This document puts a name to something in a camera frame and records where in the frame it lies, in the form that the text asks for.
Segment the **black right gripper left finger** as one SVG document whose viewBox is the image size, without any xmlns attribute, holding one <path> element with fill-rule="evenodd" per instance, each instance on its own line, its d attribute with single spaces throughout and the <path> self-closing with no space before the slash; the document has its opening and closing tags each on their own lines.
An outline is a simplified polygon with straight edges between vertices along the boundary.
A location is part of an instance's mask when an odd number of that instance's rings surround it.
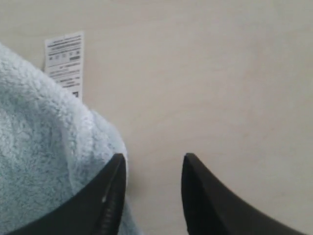
<svg viewBox="0 0 313 235">
<path fill-rule="evenodd" d="M 126 161 L 114 154 L 75 196 L 13 235 L 116 235 L 126 191 Z"/>
</svg>

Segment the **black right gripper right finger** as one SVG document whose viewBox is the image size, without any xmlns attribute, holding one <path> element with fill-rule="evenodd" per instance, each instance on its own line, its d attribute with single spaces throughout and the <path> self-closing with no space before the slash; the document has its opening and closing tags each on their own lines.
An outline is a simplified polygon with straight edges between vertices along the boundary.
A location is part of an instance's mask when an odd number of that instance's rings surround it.
<svg viewBox="0 0 313 235">
<path fill-rule="evenodd" d="M 181 199 L 190 235 L 298 235 L 229 190 L 193 153 L 184 156 Z"/>
</svg>

